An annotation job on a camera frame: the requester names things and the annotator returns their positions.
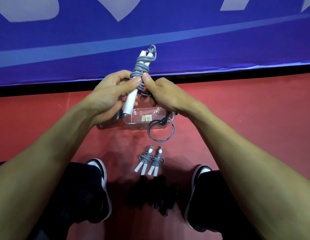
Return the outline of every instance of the gray jump rope cord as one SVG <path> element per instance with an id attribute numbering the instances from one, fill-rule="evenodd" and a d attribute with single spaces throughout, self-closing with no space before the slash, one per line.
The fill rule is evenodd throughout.
<path id="1" fill-rule="evenodd" d="M 152 162 L 151 162 L 151 166 L 154 166 L 154 167 L 160 167 L 162 166 L 163 164 L 165 163 L 165 159 L 164 157 L 162 157 L 162 154 L 161 153 L 157 153 L 156 155 L 153 156 L 153 159 L 152 159 Z"/>
<path id="2" fill-rule="evenodd" d="M 144 72 L 149 72 L 149 67 L 147 65 L 145 65 L 144 63 L 146 62 L 152 62 L 154 60 L 156 60 L 157 57 L 157 52 L 156 52 L 156 46 L 151 45 L 149 49 L 147 49 L 146 51 L 146 55 L 148 53 L 152 53 L 152 56 L 139 56 L 136 60 L 136 64 L 135 64 L 135 68 L 134 71 L 130 74 L 130 78 L 132 79 L 135 76 L 143 76 Z M 142 81 L 141 84 L 138 86 L 137 90 L 138 90 L 138 94 L 144 95 L 146 97 L 151 97 L 152 94 L 149 91 L 143 91 L 145 87 L 144 82 Z M 154 141 L 157 142 L 165 142 L 168 141 L 175 133 L 175 125 L 173 123 L 173 121 L 171 120 L 171 118 L 169 118 L 170 115 L 170 111 L 166 111 L 166 116 L 160 118 L 159 120 L 153 120 L 152 122 L 149 123 L 148 127 L 147 127 L 147 133 L 149 135 L 150 138 L 152 138 Z M 155 139 L 154 137 L 152 137 L 152 135 L 150 134 L 150 129 L 154 126 L 154 125 L 166 125 L 166 123 L 171 123 L 173 128 L 172 128 L 172 133 L 171 135 L 166 138 L 166 139 Z"/>
<path id="3" fill-rule="evenodd" d="M 139 155 L 139 160 L 143 163 L 149 164 L 152 161 L 152 154 L 149 152 L 144 152 L 142 155 Z"/>

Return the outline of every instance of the shoe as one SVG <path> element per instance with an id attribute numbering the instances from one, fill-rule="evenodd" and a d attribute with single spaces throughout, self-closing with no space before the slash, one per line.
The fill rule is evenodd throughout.
<path id="1" fill-rule="evenodd" d="M 93 166 L 99 168 L 99 170 L 101 172 L 101 187 L 103 188 L 103 190 L 105 191 L 106 196 L 107 196 L 107 203 L 105 202 L 102 206 L 103 215 L 106 215 L 106 217 L 102 220 L 102 221 L 104 221 L 107 218 L 109 218 L 110 214 L 112 213 L 112 203 L 110 202 L 109 195 L 108 195 L 107 189 L 106 189 L 106 183 L 107 183 L 106 167 L 105 167 L 104 163 L 98 158 L 93 158 L 93 159 L 89 160 L 87 162 L 87 164 L 93 165 Z"/>
<path id="2" fill-rule="evenodd" d="M 209 166 L 206 166 L 206 165 L 199 165 L 194 173 L 193 173 L 193 177 L 192 177 L 192 194 L 190 195 L 190 200 L 188 202 L 188 205 L 186 207 L 186 210 L 185 210 L 185 222 L 190 225 L 194 230 L 198 231 L 198 232 L 205 232 L 206 229 L 204 228 L 201 228 L 199 226 L 196 226 L 195 224 L 192 223 L 192 219 L 191 217 L 189 217 L 189 206 L 190 206 L 190 203 L 192 201 L 192 197 L 193 197 L 193 193 L 194 193 L 194 190 L 195 190 L 195 186 L 196 186 L 196 183 L 197 183 L 197 179 L 198 177 L 200 176 L 201 173 L 206 173 L 206 172 L 209 172 L 209 171 L 212 171 L 212 169 L 209 167 Z"/>

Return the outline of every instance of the white shoe sole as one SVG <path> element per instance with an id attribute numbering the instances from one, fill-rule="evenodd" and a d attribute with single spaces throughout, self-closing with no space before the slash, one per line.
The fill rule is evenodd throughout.
<path id="1" fill-rule="evenodd" d="M 187 207 L 186 207 L 186 210 L 185 210 L 185 215 L 184 215 L 184 219 L 185 219 L 185 222 L 191 227 L 193 228 L 189 222 L 188 222 L 188 218 L 187 218 L 187 214 L 188 214 L 188 210 L 189 210 L 189 205 L 190 205 L 190 201 L 192 200 L 192 197 L 193 197 L 193 193 L 194 193 L 194 180 L 195 180 L 195 175 L 197 173 L 197 171 L 199 170 L 199 168 L 203 166 L 203 165 L 199 165 L 197 166 L 197 168 L 194 170 L 194 173 L 193 173 L 193 176 L 192 176 L 192 194 L 190 195 L 190 199 L 189 199 L 189 202 L 187 204 Z"/>
<path id="2" fill-rule="evenodd" d="M 106 218 L 104 220 L 106 220 L 107 218 L 109 218 L 110 214 L 112 213 L 112 203 L 110 202 L 110 198 L 109 198 L 109 195 L 107 193 L 107 189 L 106 189 L 106 184 L 107 184 L 107 172 L 106 172 L 106 167 L 104 165 L 104 163 L 99 159 L 99 158 L 94 158 L 95 160 L 98 160 L 99 163 L 101 164 L 101 166 L 103 167 L 103 171 L 104 171 L 104 181 L 105 181 L 105 185 L 102 186 L 103 190 L 105 191 L 106 193 L 106 196 L 107 196 L 107 202 L 108 202 L 108 208 L 109 208 L 109 212 L 108 212 L 108 215 L 106 216 Z"/>

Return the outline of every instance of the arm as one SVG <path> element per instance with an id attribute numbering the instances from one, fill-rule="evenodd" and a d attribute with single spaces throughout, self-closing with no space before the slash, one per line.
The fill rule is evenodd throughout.
<path id="1" fill-rule="evenodd" d="M 122 94 L 140 84 L 129 71 L 113 73 L 29 148 L 0 166 L 0 240 L 25 239 L 90 129 L 122 107 Z"/>
<path id="2" fill-rule="evenodd" d="M 165 78 L 143 81 L 157 102 L 188 117 L 239 206 L 264 239 L 310 239 L 310 181 L 246 140 Z"/>

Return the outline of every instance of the forearm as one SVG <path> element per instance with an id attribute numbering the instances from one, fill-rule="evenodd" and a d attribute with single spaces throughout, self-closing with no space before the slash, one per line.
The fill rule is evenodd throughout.
<path id="1" fill-rule="evenodd" d="M 0 239 L 25 239 L 92 128 L 80 104 L 29 148 L 0 166 Z"/>
<path id="2" fill-rule="evenodd" d="M 246 140 L 201 103 L 197 127 L 241 209 L 266 239 L 310 239 L 310 181 Z"/>

